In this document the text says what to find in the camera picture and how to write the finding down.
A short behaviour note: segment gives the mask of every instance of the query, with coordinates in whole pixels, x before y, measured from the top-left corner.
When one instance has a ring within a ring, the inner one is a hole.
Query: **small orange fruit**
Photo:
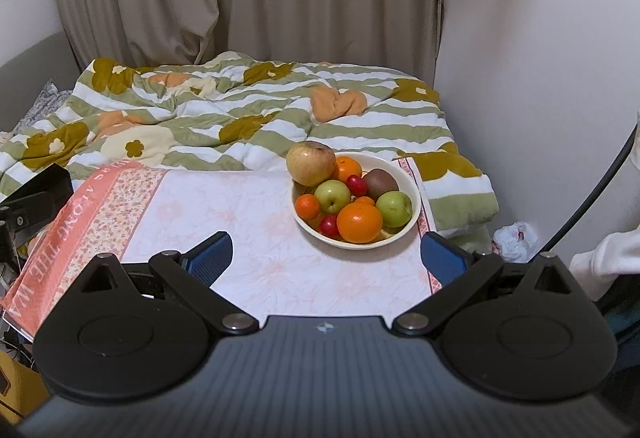
[[[335,170],[332,174],[332,179],[346,183],[347,178],[354,174],[359,178],[362,177],[362,167],[356,160],[348,156],[338,156],[335,159]]]
[[[369,196],[360,196],[359,198],[356,198],[354,203],[366,203],[367,205],[375,205],[376,202],[369,198]]]
[[[349,243],[370,243],[382,230],[382,214],[373,205],[353,202],[338,214],[338,231]]]
[[[311,221],[320,215],[320,201],[313,194],[303,194],[296,199],[296,214],[305,221]]]

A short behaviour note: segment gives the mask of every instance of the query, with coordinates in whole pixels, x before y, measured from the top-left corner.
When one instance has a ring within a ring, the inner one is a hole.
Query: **wall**
[[[61,31],[56,0],[0,0],[0,65]]]
[[[492,179],[495,225],[532,222],[542,245],[636,122],[640,0],[445,0],[444,13],[435,87],[449,124]],[[638,222],[627,163],[557,250],[569,259]]]

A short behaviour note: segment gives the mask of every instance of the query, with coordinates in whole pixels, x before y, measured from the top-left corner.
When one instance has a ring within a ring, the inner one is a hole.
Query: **brown kiwi fruit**
[[[395,178],[383,169],[372,169],[362,179],[367,182],[367,196],[375,201],[383,194],[400,190]]]

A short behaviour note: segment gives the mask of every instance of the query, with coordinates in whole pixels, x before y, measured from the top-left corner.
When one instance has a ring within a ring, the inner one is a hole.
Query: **white sleeve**
[[[597,301],[618,275],[640,273],[640,227],[612,233],[595,250],[574,255],[569,270],[589,298]]]

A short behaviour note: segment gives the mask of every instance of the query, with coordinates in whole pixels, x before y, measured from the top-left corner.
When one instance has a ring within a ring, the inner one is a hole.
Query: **white bowl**
[[[420,209],[422,208],[422,198],[420,197],[420,191],[418,187],[415,185],[414,180],[412,180],[409,175],[404,172],[400,167],[391,164],[385,160],[380,158],[376,158],[374,156],[369,156],[366,154],[353,153],[353,152],[342,152],[336,153],[336,156],[348,156],[356,160],[360,166],[362,166],[362,170],[365,172],[369,172],[372,169],[383,169],[389,174],[391,174],[396,182],[398,182],[398,188],[400,192],[405,193],[411,199],[411,206],[414,211],[413,215],[409,222],[402,227],[398,233],[393,234],[386,239],[381,239],[379,241],[374,241],[373,243],[366,244],[354,244],[347,243],[346,241],[338,241],[337,239],[331,239],[318,231],[315,231],[312,227],[310,227],[307,222],[299,217],[296,214],[294,205],[296,200],[302,195],[306,193],[307,187],[300,185],[299,183],[291,181],[291,210],[293,212],[293,216],[296,218],[296,221],[306,232],[311,234],[316,239],[320,241],[324,241],[326,244],[330,244],[331,246],[337,246],[337,248],[344,248],[346,250],[368,250],[370,248],[380,248],[381,246],[385,246],[385,244],[393,243],[397,241],[402,236],[404,236],[407,232],[409,232],[415,225],[416,221],[418,221],[418,217],[420,216]]]

